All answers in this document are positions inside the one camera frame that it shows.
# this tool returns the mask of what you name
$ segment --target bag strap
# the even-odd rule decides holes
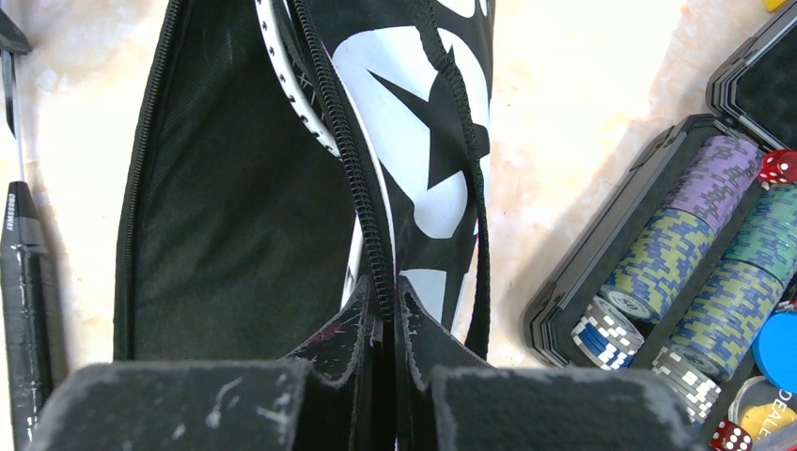
[[[413,26],[421,37],[424,53],[435,70],[440,72],[454,93],[462,133],[465,137],[468,170],[464,171],[468,191],[477,201],[478,254],[476,276],[476,299],[465,346],[481,358],[487,357],[490,340],[490,243],[487,231],[487,205],[484,196],[484,175],[478,158],[478,141],[474,132],[470,102],[462,73],[457,67],[454,52],[447,51],[440,38],[434,7],[430,0],[401,0],[410,13]]]

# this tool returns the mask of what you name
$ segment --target marble surface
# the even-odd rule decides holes
[[[118,217],[166,0],[9,2],[36,46],[18,71],[25,169],[54,239],[74,370],[111,358]],[[498,1],[493,364],[538,365],[521,342],[527,301],[647,141],[706,111],[709,75],[768,18],[759,0]],[[2,129],[6,180],[16,163]],[[0,380],[5,366],[0,358]],[[0,421],[0,449],[9,433]]]

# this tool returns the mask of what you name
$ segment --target red dice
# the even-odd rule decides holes
[[[764,156],[758,181],[764,188],[797,180],[797,150],[774,150]]]
[[[750,451],[753,449],[753,437],[726,418],[711,436],[709,445],[715,451]]]

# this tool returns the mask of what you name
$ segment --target foam insert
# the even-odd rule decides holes
[[[797,27],[742,76],[736,103],[789,148],[797,149]]]

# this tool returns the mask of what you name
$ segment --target black zipper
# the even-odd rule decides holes
[[[144,91],[144,101],[139,114],[139,123],[136,129],[135,144],[133,145],[133,161],[123,202],[122,223],[119,231],[119,245],[117,254],[121,260],[117,265],[117,304],[116,317],[114,318],[114,360],[131,360],[133,358],[133,317],[130,312],[131,297],[133,296],[133,240],[135,230],[136,203],[138,201],[138,186],[144,168],[147,146],[149,145],[150,132],[153,129],[153,119],[158,106],[161,82],[164,69],[168,60],[169,48],[174,37],[175,24],[180,16],[182,0],[172,0],[166,7],[164,25],[161,36],[155,49],[155,57],[149,72],[147,87]]]
[[[366,250],[382,320],[384,323],[390,324],[393,322],[395,310],[393,254],[390,250],[390,238],[387,233],[387,211],[382,204],[379,186],[375,186],[375,173],[367,179],[363,170],[365,162],[361,154],[367,153],[367,144],[364,137],[355,134],[350,126],[350,123],[357,124],[357,119],[351,111],[347,112],[347,108],[341,101],[346,94],[337,79],[318,29],[307,10],[305,0],[294,0],[289,3],[292,3],[293,16],[298,22],[298,35],[300,38],[304,38],[305,49],[301,49],[302,43],[300,43],[300,51],[305,50],[304,56],[311,63],[308,66],[314,71],[308,75],[315,79],[313,80],[315,88],[325,110],[324,113],[329,119],[331,132],[335,136],[346,177],[352,188],[354,206],[363,230],[363,247]],[[375,208],[374,204],[379,205],[380,208]]]
[[[363,140],[355,140],[350,120],[356,120],[347,114],[340,101],[341,89],[336,84],[336,74],[332,69],[326,51],[321,44],[318,31],[309,18],[303,1],[295,2],[296,17],[301,28],[301,36],[305,39],[305,50],[317,78],[317,90],[325,113],[329,118],[331,131],[335,135],[341,160],[346,171],[349,184],[352,188],[354,206],[360,218],[363,229],[364,248],[367,253],[367,262],[371,270],[377,302],[380,306],[383,321],[390,323],[393,320],[394,281],[391,274],[392,253],[389,247],[383,244],[387,236],[386,209],[381,209],[381,215],[375,214],[373,204],[379,199],[372,196],[373,182],[367,182],[363,174],[363,162],[357,153],[357,144],[363,146]],[[123,202],[122,222],[119,231],[119,245],[117,246],[117,308],[114,318],[114,360],[131,360],[133,358],[133,316],[131,314],[131,299],[133,297],[133,246],[135,238],[135,214],[138,201],[138,188],[142,178],[150,133],[154,129],[155,112],[159,105],[161,83],[164,80],[164,71],[169,59],[169,51],[176,31],[176,24],[180,18],[180,7],[183,0],[172,0],[166,8],[164,25],[155,57],[150,70],[144,102],[139,115],[140,120],[136,129],[135,144],[133,145],[133,162],[125,199]]]

